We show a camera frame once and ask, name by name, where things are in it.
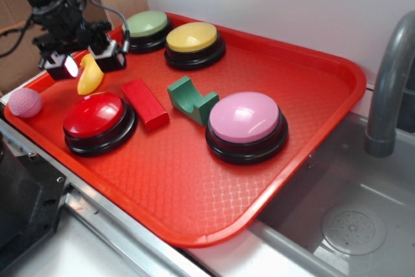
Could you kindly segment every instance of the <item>sink drain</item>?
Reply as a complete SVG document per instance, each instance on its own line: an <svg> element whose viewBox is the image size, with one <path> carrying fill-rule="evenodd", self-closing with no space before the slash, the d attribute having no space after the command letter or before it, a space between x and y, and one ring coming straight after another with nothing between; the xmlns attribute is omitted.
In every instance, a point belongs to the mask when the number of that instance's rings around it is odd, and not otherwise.
<svg viewBox="0 0 415 277"><path fill-rule="evenodd" d="M386 237L381 218L371 209L358 204L331 208L323 217L322 231L333 248L354 256L377 250Z"/></svg>

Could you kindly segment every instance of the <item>red tray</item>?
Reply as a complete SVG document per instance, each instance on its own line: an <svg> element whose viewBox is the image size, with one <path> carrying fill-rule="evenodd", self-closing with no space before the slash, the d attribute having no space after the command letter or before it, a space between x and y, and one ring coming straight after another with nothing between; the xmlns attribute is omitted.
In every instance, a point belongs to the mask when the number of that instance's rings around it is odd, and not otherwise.
<svg viewBox="0 0 415 277"><path fill-rule="evenodd" d="M169 17L175 26L194 21L174 14ZM77 80L55 82L42 75L29 85L41 93L42 111L20 119L6 107L6 118L166 242L202 247L231 238L249 225L362 97L366 78L358 66L343 58L217 28L227 51L211 67L171 69L162 49L130 53L125 70L105 74L97 91L111 91L125 99L120 86L142 78L171 118L168 125L152 132L139 122L132 138L107 155L81 158L64 143L62 121L81 98ZM120 39L119 28L112 36ZM212 156L205 128L174 109L167 94L167 87L185 75L202 95L215 91L223 98L257 91L272 97L289 124L283 151L269 161L247 166Z"/></svg>

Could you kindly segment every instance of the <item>gray faucet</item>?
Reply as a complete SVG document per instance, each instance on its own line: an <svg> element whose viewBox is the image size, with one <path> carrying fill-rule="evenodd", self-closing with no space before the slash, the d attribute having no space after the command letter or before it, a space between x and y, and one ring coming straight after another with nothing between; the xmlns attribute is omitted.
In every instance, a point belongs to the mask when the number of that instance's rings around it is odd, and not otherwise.
<svg viewBox="0 0 415 277"><path fill-rule="evenodd" d="M375 157L393 153L396 127L415 132L415 11L397 24L376 79L364 149Z"/></svg>

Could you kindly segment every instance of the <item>sink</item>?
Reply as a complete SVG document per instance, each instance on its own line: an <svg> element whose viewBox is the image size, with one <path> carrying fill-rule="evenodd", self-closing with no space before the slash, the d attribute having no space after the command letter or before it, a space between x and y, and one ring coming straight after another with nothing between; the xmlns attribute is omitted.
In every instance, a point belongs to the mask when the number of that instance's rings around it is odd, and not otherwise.
<svg viewBox="0 0 415 277"><path fill-rule="evenodd" d="M415 274L415 138L363 149L366 119L350 113L310 155L258 219L298 250L346 276Z"/></svg>

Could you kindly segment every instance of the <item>textured ball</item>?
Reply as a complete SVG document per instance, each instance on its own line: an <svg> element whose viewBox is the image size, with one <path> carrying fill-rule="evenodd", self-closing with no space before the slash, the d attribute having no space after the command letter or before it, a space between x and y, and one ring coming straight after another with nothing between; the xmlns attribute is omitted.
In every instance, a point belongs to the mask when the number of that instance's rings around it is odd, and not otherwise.
<svg viewBox="0 0 415 277"><path fill-rule="evenodd" d="M40 94L28 88L17 89L8 100L8 107L12 114L22 118L35 116L40 112L42 104Z"/></svg>

